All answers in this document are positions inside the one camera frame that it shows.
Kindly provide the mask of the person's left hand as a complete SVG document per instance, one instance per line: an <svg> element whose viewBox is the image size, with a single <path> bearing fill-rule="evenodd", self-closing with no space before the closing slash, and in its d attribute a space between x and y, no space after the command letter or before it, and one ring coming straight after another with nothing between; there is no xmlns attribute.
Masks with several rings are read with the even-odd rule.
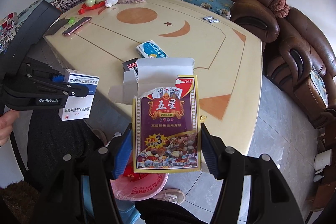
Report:
<svg viewBox="0 0 336 224"><path fill-rule="evenodd" d="M13 124L19 118L19 111L9 110L0 117L0 146L3 146L10 139L13 131Z"/></svg>

